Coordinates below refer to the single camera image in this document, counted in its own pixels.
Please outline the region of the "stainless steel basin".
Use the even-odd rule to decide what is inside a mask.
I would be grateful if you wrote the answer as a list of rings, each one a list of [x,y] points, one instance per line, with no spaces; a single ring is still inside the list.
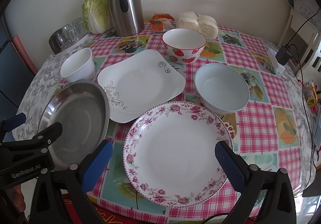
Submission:
[[[49,146],[55,170],[80,164],[105,139],[109,124],[109,101],[92,81],[77,81],[53,95],[41,116],[38,132],[59,122],[61,136]]]

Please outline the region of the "floral pink rimmed plate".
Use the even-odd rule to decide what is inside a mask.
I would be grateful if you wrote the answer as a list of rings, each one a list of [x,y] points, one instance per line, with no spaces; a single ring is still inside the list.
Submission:
[[[215,146],[232,138],[221,119],[200,104],[174,101],[140,116],[124,143],[125,172],[133,188],[149,201],[169,208],[205,202],[227,176]]]

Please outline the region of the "white square bowl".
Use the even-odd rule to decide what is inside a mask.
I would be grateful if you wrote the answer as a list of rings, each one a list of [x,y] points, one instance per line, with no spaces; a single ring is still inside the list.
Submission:
[[[60,76],[68,83],[92,80],[96,74],[91,48],[83,48],[67,58],[61,66]]]

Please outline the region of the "pale blue round bowl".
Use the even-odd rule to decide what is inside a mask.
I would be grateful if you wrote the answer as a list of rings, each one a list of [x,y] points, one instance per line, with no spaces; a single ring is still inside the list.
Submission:
[[[249,102],[250,93],[245,79],[222,64],[211,63],[198,68],[194,85],[201,103],[216,114],[235,113]]]

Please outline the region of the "strawberry pattern bowl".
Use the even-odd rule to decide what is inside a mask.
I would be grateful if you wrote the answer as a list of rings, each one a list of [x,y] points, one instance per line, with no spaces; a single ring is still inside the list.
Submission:
[[[187,28],[165,32],[162,41],[169,59],[179,64],[195,63],[207,44],[201,33]]]

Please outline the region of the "grey floral tablecloth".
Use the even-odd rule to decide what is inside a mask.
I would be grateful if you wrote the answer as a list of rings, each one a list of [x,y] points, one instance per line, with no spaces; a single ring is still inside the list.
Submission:
[[[37,133],[43,111],[62,81],[60,76],[62,64],[72,54],[84,48],[92,39],[93,34],[89,33],[65,51],[50,55],[44,62],[29,85],[18,108],[17,112],[24,113],[26,121],[12,131],[15,140],[27,140]]]

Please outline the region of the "white square plate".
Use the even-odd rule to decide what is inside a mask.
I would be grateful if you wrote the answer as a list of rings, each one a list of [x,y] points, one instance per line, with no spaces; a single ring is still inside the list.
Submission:
[[[144,50],[101,70],[98,84],[106,92],[110,119],[128,123],[168,102],[185,88],[186,79],[157,50]]]

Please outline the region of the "tray of glass cups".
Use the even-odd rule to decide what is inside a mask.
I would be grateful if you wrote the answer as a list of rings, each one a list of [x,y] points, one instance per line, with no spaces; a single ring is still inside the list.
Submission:
[[[77,18],[58,30],[57,41],[61,49],[80,41],[88,34],[83,18]]]

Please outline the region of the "checkered picture tablecloth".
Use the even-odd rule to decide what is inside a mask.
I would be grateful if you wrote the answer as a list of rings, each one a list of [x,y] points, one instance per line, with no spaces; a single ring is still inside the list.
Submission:
[[[194,75],[202,65],[220,63],[244,75],[250,83],[249,103],[237,113],[222,116],[235,151],[266,170],[284,167],[298,193],[315,175],[310,164],[310,136],[304,129],[302,90],[291,71],[272,73],[268,48],[269,44],[260,38],[221,27],[219,37],[207,43],[196,62],[175,65],[186,78],[185,89],[177,100],[198,102]],[[137,194],[122,164],[121,148],[130,127],[129,123],[109,124],[107,138],[114,145],[113,157],[89,193],[101,211],[108,210],[104,215],[107,222],[113,222],[116,214],[154,223],[213,222],[213,215],[233,208],[239,195],[229,183],[211,199],[189,208],[164,208]]]

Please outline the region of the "colourful snack tube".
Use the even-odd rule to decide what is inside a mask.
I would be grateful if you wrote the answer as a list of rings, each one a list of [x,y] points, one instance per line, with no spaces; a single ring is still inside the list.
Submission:
[[[318,109],[317,85],[313,81],[304,84],[304,98],[308,107],[312,111]]]

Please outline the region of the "white power strip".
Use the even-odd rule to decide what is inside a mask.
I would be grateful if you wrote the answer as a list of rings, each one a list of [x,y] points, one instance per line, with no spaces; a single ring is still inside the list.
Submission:
[[[285,70],[285,66],[284,65],[281,65],[277,59],[276,59],[276,54],[277,52],[271,48],[267,48],[267,54],[268,54],[268,57],[271,61],[271,64],[272,66],[274,67],[274,69],[279,73],[279,74],[282,74]]]

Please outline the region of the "black power adapter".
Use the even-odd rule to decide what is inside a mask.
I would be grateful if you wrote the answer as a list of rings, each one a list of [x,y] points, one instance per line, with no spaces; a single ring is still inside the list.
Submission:
[[[291,47],[294,46],[293,44],[291,45],[282,45],[277,54],[276,54],[276,60],[278,61],[279,64],[281,65],[286,65],[287,62],[294,58],[293,52],[291,51]]]

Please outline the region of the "napa cabbage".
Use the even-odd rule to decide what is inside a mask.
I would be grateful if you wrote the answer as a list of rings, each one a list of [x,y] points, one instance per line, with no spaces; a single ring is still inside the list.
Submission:
[[[102,34],[113,27],[108,0],[85,0],[82,16],[86,29],[92,34]]]

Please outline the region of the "bag of steamed buns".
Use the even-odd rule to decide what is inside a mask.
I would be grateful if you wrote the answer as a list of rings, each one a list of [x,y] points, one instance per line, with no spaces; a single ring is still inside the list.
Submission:
[[[181,12],[176,28],[192,29],[201,33],[206,39],[215,39],[218,36],[216,20],[208,15],[197,15],[195,12]]]

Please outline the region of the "white wooden shelf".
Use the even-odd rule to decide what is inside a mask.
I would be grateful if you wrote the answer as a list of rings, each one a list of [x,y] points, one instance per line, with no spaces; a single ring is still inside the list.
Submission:
[[[290,11],[288,22],[277,45],[278,48],[286,44],[294,44],[298,48],[299,55],[295,47],[291,47],[293,57],[288,61],[289,66],[296,75],[299,70],[299,61],[302,66],[308,63],[312,58],[314,51],[317,49],[320,40],[320,30],[313,24],[316,16],[309,21],[295,11]]]

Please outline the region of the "stainless steel thermos jug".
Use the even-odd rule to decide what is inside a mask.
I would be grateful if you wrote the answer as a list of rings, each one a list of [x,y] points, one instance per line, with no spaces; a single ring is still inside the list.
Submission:
[[[144,29],[141,0],[108,0],[109,12],[116,34],[127,37]]]

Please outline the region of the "orange snack packet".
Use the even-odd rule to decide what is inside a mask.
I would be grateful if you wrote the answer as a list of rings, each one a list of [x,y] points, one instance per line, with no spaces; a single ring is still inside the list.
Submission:
[[[156,13],[151,19],[150,24],[152,25],[151,31],[154,32],[166,32],[174,29],[173,22],[174,17],[167,13]]]

